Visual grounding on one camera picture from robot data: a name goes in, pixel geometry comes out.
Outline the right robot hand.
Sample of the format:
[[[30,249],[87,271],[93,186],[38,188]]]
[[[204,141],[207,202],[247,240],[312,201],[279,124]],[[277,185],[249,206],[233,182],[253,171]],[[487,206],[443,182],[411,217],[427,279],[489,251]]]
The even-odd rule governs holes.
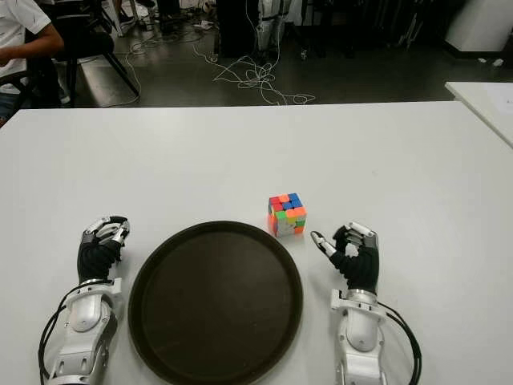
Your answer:
[[[311,231],[310,236],[345,278],[349,290],[377,293],[380,263],[378,235],[373,230],[352,221],[333,235],[335,245],[318,231]]]

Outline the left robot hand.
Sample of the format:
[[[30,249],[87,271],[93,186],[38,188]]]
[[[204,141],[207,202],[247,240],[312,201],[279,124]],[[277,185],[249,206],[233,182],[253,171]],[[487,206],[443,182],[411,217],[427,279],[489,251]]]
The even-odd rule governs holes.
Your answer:
[[[121,249],[130,233],[126,217],[105,216],[82,234],[77,255],[79,283],[107,280],[111,266],[121,261]]]

